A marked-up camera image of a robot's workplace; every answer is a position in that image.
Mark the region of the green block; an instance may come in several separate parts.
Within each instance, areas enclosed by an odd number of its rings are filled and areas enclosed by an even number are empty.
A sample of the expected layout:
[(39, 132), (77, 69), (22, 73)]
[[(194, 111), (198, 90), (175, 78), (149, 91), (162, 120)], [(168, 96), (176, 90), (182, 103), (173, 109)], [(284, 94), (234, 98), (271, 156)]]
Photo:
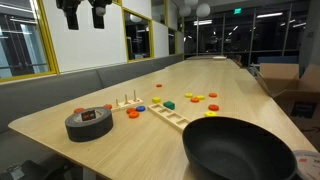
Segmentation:
[(171, 110), (175, 109), (175, 104), (171, 101), (164, 102), (163, 106), (165, 106), (166, 108), (171, 109)]

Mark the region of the yellow block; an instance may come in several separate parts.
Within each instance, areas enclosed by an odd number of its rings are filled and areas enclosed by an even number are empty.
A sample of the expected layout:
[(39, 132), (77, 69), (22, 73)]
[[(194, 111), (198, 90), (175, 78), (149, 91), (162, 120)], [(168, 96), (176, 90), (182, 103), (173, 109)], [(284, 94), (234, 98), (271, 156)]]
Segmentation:
[(153, 102), (153, 103), (160, 103), (160, 102), (161, 102), (161, 98), (159, 98), (159, 97), (153, 97), (153, 98), (152, 98), (152, 102)]

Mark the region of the grey duct tape roll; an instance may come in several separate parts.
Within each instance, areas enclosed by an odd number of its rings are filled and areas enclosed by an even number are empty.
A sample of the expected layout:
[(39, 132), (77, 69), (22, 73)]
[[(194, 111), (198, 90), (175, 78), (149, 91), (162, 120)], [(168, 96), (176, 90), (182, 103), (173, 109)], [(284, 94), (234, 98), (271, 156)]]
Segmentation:
[(106, 135), (113, 128), (112, 112), (104, 107), (84, 109), (69, 116), (65, 127), (71, 141), (91, 141)]

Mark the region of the wooden slotted tray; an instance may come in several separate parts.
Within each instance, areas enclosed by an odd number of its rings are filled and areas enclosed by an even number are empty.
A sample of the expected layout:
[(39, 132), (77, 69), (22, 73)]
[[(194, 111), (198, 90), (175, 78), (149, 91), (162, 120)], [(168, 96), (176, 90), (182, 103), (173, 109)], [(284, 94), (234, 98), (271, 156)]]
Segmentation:
[(150, 105), (148, 107), (148, 110), (179, 132), (182, 132), (184, 128), (190, 123), (190, 120), (188, 120), (186, 117), (163, 106), (162, 104)]

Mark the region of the cardboard box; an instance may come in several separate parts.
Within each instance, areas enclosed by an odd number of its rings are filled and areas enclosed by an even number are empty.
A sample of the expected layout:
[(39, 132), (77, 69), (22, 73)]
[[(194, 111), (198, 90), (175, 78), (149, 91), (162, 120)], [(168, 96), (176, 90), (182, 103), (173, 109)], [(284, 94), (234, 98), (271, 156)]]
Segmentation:
[(261, 63), (257, 81), (311, 144), (320, 149), (320, 66), (299, 75), (298, 64)]

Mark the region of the black bowl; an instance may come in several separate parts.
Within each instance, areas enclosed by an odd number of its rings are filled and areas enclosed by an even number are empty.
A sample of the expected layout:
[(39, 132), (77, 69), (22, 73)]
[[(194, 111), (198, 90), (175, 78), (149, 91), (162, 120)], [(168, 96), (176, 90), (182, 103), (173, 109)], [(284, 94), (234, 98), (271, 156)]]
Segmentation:
[(192, 170), (203, 180), (294, 180), (288, 145), (268, 130), (229, 117), (188, 123), (182, 141)]

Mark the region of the black bag on bench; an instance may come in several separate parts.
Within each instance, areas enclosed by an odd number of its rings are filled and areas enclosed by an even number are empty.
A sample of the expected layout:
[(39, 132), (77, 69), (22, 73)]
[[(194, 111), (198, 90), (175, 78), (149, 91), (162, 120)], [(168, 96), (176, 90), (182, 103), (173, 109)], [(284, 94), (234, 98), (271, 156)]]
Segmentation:
[(0, 174), (0, 180), (58, 180), (71, 168), (67, 163), (58, 163), (51, 168), (41, 166), (31, 160), (22, 165), (9, 166)]

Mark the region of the wooden peg board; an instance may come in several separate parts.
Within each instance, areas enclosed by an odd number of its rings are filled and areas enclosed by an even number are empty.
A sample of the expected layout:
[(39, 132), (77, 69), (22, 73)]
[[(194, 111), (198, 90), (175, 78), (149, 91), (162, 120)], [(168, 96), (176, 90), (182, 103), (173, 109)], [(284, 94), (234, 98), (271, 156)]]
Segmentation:
[(117, 112), (120, 110), (125, 110), (127, 108), (136, 107), (141, 105), (143, 100), (136, 96), (136, 91), (133, 91), (133, 98), (129, 99), (128, 96), (125, 96), (125, 100), (123, 102), (116, 101), (116, 103), (112, 106), (111, 111)]

